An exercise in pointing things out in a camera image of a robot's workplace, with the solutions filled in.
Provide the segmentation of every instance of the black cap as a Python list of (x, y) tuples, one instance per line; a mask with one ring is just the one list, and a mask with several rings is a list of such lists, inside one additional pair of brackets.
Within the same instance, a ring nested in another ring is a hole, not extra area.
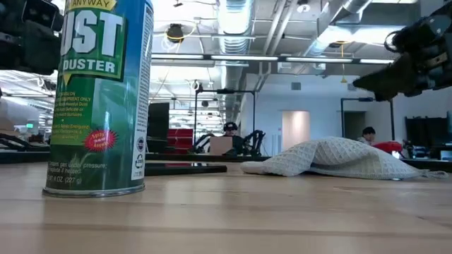
[(223, 126), (224, 131), (237, 131), (239, 128), (237, 127), (237, 124), (235, 122), (227, 122)]

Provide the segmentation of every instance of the black pole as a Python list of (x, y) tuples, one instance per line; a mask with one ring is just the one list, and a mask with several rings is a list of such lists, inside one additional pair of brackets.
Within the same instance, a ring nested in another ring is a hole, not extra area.
[(340, 99), (340, 121), (342, 126), (342, 137), (345, 138), (345, 115), (344, 115), (344, 99)]
[(391, 135), (392, 135), (392, 140), (396, 140), (396, 132), (395, 132), (395, 128), (394, 128), (394, 103), (393, 100), (391, 99), (389, 101), (389, 106), (391, 107)]
[(193, 134), (193, 145), (196, 144), (196, 116), (198, 115), (198, 90), (195, 91), (195, 127)]
[(256, 93), (253, 92), (253, 132), (256, 130)]

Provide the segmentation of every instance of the red object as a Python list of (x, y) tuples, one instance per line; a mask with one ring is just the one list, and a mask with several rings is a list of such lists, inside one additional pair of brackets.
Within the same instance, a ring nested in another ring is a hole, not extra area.
[(193, 129), (169, 129), (168, 146), (174, 147), (169, 154), (186, 155), (193, 146)]
[(396, 141), (379, 143), (379, 144), (373, 145), (373, 147), (383, 150), (387, 153), (402, 152), (402, 150), (403, 150), (402, 145), (400, 143), (397, 143)]
[(85, 139), (85, 147), (91, 152), (104, 152), (116, 144), (114, 131), (93, 131)]

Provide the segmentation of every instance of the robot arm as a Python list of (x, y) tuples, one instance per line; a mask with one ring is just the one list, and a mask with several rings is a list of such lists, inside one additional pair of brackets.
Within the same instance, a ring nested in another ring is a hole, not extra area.
[(377, 101), (384, 101), (398, 93), (412, 97), (452, 85), (452, 2), (393, 34), (393, 46), (385, 43), (385, 47), (401, 54), (400, 58), (357, 79), (355, 87), (370, 90)]
[(263, 137), (265, 137), (263, 131), (256, 130), (253, 133), (246, 136), (243, 140), (244, 144), (244, 154), (251, 156), (261, 156), (261, 145)]
[(50, 75), (58, 69), (64, 18), (47, 0), (0, 0), (0, 70)]
[(212, 133), (202, 135), (191, 148), (190, 152), (195, 154), (204, 153), (204, 147), (210, 142), (210, 137), (215, 137)]

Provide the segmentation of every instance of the metal frame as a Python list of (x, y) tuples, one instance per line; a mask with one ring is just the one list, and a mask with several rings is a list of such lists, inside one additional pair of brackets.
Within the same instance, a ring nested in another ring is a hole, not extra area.
[(193, 144), (196, 143), (196, 126), (197, 126), (197, 118), (198, 118), (198, 95), (202, 92), (216, 92), (219, 95), (231, 95), (237, 93), (250, 93), (253, 95), (253, 132), (256, 130), (256, 92), (251, 90), (228, 90), (228, 89), (219, 89), (219, 90), (204, 90), (202, 87), (197, 89), (195, 92), (195, 126), (194, 126), (194, 138)]
[[(344, 101), (357, 101), (357, 102), (375, 102), (375, 99), (372, 97), (364, 97), (364, 98), (340, 98), (340, 121), (342, 126), (342, 137), (345, 138), (345, 112), (344, 112)], [(389, 100), (390, 111), (391, 111), (391, 137), (392, 140), (396, 139), (396, 134), (394, 131), (394, 104), (393, 100)]]

